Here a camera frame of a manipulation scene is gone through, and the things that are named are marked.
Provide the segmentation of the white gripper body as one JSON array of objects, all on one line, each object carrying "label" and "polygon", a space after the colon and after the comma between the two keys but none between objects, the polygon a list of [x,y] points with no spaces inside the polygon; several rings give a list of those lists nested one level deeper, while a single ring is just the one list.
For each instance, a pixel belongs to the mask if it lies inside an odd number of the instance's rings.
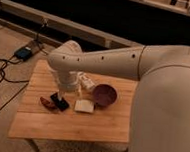
[{"label": "white gripper body", "polygon": [[79,87],[79,79],[77,72],[59,72],[58,74],[59,88],[61,91],[74,92]]}]

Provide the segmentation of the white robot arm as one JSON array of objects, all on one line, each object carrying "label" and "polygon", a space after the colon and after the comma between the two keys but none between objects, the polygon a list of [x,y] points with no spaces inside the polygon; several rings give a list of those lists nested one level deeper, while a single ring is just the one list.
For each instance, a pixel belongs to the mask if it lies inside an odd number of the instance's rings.
[{"label": "white robot arm", "polygon": [[66,92],[85,73],[137,82],[128,152],[190,152],[190,47],[147,45],[83,52],[73,40],[48,55]]}]

